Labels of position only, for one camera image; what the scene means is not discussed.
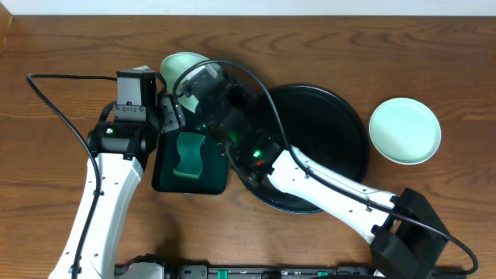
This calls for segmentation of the green scrub sponge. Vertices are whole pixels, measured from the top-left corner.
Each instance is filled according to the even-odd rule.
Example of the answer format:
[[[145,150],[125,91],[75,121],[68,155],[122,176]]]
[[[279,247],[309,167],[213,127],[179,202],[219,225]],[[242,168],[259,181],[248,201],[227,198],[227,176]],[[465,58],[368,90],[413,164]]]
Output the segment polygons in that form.
[[[173,174],[178,177],[199,179],[203,170],[201,155],[202,144],[205,136],[197,133],[180,132],[177,138],[177,151],[179,163],[173,169]]]

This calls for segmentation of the mint green plate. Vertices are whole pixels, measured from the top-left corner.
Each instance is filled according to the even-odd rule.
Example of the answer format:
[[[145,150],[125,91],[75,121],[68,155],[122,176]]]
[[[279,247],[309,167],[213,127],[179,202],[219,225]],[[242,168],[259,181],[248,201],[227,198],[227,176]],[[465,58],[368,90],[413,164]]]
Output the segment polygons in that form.
[[[192,67],[193,65],[207,59],[208,59],[207,57],[204,57],[199,53],[192,53],[192,52],[180,52],[180,53],[171,54],[170,56],[166,57],[160,65],[160,73],[167,82],[167,90],[170,93],[172,93],[175,82],[189,67]],[[215,73],[215,70],[212,66],[210,65],[201,66],[195,69],[194,71],[192,71],[190,74],[188,74],[185,77],[185,79],[180,82],[180,84],[177,86],[177,90],[175,93],[179,103],[184,108],[186,108],[187,110],[193,113],[195,113],[195,109],[198,104],[198,99],[194,95],[191,95],[190,97],[183,95],[180,97],[179,94],[181,93],[183,83],[187,81],[189,78],[194,77],[201,70],[207,70],[210,74]]]
[[[391,98],[375,108],[369,121],[370,140],[390,161],[403,165],[429,160],[442,141],[434,112],[413,98]]]

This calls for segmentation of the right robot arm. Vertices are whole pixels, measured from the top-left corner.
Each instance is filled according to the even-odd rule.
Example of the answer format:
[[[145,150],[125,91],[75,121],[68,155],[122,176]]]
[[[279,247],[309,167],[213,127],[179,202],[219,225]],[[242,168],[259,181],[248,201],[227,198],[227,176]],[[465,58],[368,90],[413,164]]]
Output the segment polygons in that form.
[[[245,187],[290,213],[327,212],[368,243],[388,278],[432,278],[448,230],[427,199],[367,187],[370,147],[360,117],[335,93],[287,85],[253,95],[239,85],[201,98],[196,115]]]

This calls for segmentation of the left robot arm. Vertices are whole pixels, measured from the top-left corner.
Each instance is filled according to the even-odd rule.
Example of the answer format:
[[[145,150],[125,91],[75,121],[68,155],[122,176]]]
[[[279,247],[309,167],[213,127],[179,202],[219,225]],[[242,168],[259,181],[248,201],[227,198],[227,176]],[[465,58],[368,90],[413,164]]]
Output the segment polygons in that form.
[[[86,182],[63,254],[51,278],[115,278],[115,260],[129,203],[143,176],[136,158],[100,153],[87,163]]]

